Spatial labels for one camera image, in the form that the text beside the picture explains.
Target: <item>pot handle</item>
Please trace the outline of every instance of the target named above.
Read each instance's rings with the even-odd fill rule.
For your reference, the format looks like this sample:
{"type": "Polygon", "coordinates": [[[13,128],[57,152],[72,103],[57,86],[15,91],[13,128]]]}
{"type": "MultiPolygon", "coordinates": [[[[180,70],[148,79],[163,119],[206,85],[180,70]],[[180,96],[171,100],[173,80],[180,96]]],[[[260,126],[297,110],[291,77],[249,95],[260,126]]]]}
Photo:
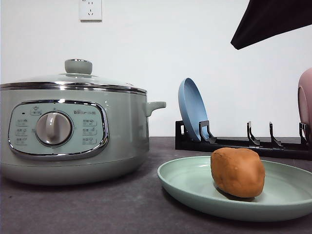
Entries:
{"type": "Polygon", "coordinates": [[[147,102],[145,104],[145,115],[146,115],[146,117],[151,116],[151,114],[154,110],[157,110],[160,108],[165,108],[166,105],[167,104],[164,101],[147,102]]]}

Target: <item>green plate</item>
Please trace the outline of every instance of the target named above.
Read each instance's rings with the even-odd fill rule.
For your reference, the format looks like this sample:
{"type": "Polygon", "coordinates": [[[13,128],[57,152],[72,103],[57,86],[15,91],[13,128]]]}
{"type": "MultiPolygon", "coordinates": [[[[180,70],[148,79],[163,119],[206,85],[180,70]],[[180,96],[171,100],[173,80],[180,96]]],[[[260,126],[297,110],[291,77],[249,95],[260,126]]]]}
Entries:
{"type": "Polygon", "coordinates": [[[244,221],[281,221],[312,212],[312,173],[281,163],[262,161],[263,192],[238,198],[220,191],[211,176],[210,157],[172,160],[158,168],[165,190],[198,211],[244,221]]]}

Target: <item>control panel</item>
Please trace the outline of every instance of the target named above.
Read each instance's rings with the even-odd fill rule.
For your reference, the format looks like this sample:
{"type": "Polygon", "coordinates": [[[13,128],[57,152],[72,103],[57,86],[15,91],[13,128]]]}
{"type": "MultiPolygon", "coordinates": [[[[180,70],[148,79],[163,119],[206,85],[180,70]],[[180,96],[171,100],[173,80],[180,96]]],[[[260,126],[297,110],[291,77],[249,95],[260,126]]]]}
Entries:
{"type": "Polygon", "coordinates": [[[75,158],[107,142],[106,113],[96,103],[28,101],[12,111],[9,144],[25,155],[75,158]]]}

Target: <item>pot base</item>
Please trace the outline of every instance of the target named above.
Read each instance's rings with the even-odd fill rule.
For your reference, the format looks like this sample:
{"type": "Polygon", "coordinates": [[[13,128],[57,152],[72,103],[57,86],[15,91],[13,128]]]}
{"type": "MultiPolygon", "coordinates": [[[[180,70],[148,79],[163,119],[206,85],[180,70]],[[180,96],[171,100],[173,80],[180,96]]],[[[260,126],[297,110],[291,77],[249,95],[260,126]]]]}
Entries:
{"type": "Polygon", "coordinates": [[[124,160],[77,166],[16,166],[1,163],[3,177],[26,184],[73,185],[98,182],[136,170],[145,160],[136,156],[124,160]]]}

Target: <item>white wall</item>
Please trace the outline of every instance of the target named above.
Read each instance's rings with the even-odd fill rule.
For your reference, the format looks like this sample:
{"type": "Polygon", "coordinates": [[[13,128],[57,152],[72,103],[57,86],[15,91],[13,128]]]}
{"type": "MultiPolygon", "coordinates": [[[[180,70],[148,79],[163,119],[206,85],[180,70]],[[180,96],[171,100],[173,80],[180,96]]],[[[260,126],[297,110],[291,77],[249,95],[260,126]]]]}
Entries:
{"type": "Polygon", "coordinates": [[[312,26],[236,50],[230,41],[248,0],[103,0],[103,22],[78,20],[78,0],[1,1],[1,83],[64,72],[69,58],[93,74],[148,90],[167,108],[151,136],[173,136],[177,92],[191,77],[216,136],[297,136],[297,84],[312,66],[312,26]]]}

